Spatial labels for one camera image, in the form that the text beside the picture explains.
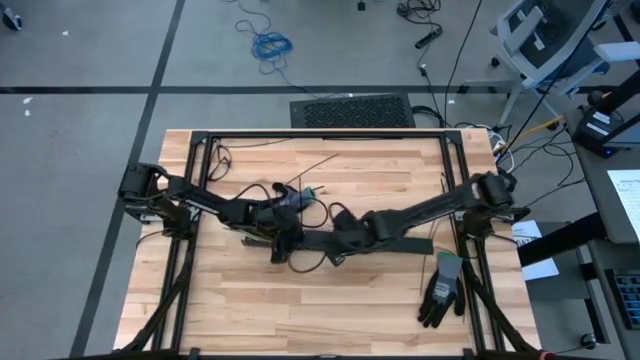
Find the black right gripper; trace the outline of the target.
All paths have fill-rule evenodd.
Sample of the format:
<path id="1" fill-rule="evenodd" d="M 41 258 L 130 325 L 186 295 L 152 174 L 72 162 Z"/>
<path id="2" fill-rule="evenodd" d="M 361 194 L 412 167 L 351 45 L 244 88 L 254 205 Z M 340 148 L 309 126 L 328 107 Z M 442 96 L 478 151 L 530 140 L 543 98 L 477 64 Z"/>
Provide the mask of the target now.
<path id="1" fill-rule="evenodd" d="M 394 216 L 391 209 L 368 211 L 363 218 L 356 218 L 348 209 L 341 210 L 337 215 L 332 215 L 333 223 L 332 238 L 340 245 L 349 250 L 374 251 L 389 247 L 394 238 L 380 238 L 378 233 L 368 227 L 367 221 L 381 217 L 383 220 L 390 220 Z M 344 250 L 328 249 L 325 256 L 334 267 L 340 266 L 346 259 L 347 253 Z"/>

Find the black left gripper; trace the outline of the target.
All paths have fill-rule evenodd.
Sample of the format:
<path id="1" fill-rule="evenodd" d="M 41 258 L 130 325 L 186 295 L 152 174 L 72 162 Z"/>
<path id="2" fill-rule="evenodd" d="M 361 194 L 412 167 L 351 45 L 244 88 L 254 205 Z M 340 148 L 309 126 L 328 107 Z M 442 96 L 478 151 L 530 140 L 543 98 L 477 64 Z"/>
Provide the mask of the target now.
<path id="1" fill-rule="evenodd" d="M 291 205 L 283 205 L 260 210 L 258 223 L 272 236 L 270 263 L 286 264 L 291 251 L 302 241 L 304 235 L 298 209 Z"/>

